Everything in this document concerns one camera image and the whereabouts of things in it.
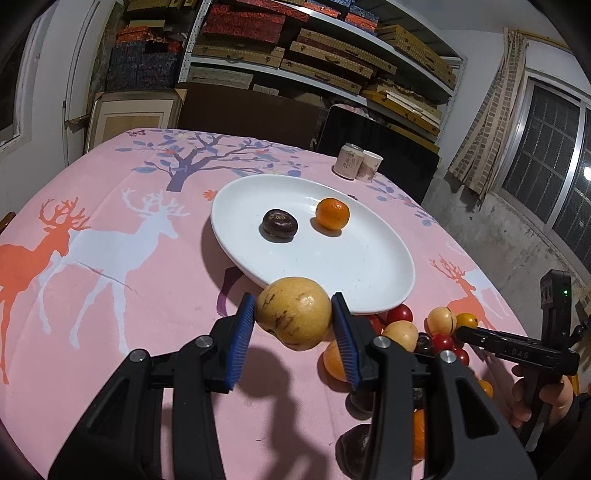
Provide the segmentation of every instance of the oval plate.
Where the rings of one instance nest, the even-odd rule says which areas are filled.
[[[327,197],[347,204],[340,235],[317,227],[316,205]],[[261,230],[271,209],[292,214],[298,231],[272,241]],[[398,234],[365,205],[319,183],[283,175],[255,175],[228,183],[213,200],[211,222],[222,249],[261,287],[283,277],[307,277],[329,296],[341,291],[351,313],[384,312],[414,286],[413,258]]]

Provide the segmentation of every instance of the orange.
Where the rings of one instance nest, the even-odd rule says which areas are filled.
[[[459,313],[456,315],[457,327],[478,328],[478,320],[471,313]]]
[[[339,346],[337,345],[336,340],[330,342],[328,347],[326,347],[326,350],[322,354],[322,362],[331,377],[341,380],[341,382],[347,381],[345,368],[340,359]]]
[[[349,216],[349,207],[337,199],[324,199],[316,207],[316,221],[329,230],[342,229]]]
[[[490,398],[493,397],[492,385],[490,383],[488,383],[486,380],[479,380],[478,384]]]
[[[425,459],[425,411],[417,410],[413,414],[413,460]]]

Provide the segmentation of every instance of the window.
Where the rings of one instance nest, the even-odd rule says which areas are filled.
[[[573,184],[554,231],[591,271],[591,111],[587,110],[583,148]]]
[[[22,40],[0,71],[0,145],[12,140],[16,135],[14,128],[15,96],[17,94],[18,72],[27,37],[28,31],[23,35]]]
[[[530,78],[517,131],[501,194],[591,278],[591,102]]]

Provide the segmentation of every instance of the orange deer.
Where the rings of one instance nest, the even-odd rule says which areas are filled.
[[[448,303],[447,308],[449,308],[454,314],[463,312],[471,313],[480,322],[482,322],[486,328],[488,328],[489,330],[496,330],[493,327],[492,323],[488,320],[488,318],[486,318],[486,313],[484,311],[484,308],[480,304],[480,301],[472,293],[476,290],[476,287],[469,284],[468,281],[464,278],[466,272],[462,271],[459,267],[455,266],[451,262],[445,260],[443,257],[441,257],[441,255],[439,256],[439,263],[443,267],[443,270],[439,268],[435,260],[431,260],[432,266],[438,269],[447,278],[455,280],[456,283],[459,286],[461,286],[462,290],[466,293],[466,296],[464,298],[452,300],[450,303]]]
[[[31,284],[33,278],[45,270],[54,251],[62,257],[68,253],[70,241],[70,230],[85,230],[90,228],[86,225],[89,217],[84,215],[84,209],[78,215],[73,212],[78,203],[78,198],[73,202],[65,200],[61,205],[54,208],[53,217],[45,217],[45,208],[53,200],[48,200],[41,205],[39,220],[45,225],[47,235],[41,240],[35,250],[29,250],[22,245],[3,244],[0,245],[0,303],[4,302],[2,309],[2,323],[0,323],[0,370],[2,381],[8,385],[6,373],[6,335],[10,324],[10,311],[17,295],[25,291]]]

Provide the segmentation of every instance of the pink tablecloth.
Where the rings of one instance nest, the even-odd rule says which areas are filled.
[[[392,225],[414,258],[417,280],[406,303],[421,330],[432,308],[448,305],[523,334],[494,286],[428,213],[386,178],[343,180],[331,173],[333,163],[252,138],[134,130],[95,148],[28,202],[0,237],[0,418],[42,475],[130,349],[174,351],[233,313],[244,292],[260,292],[209,223],[216,192],[240,176],[315,180]],[[358,421],[345,409],[343,385],[318,363],[325,346],[292,352],[255,328],[242,381],[215,398],[229,480],[344,478],[335,441]],[[498,367],[469,353],[481,375]],[[496,380],[506,375],[498,371]],[[170,477],[169,463],[164,470]]]

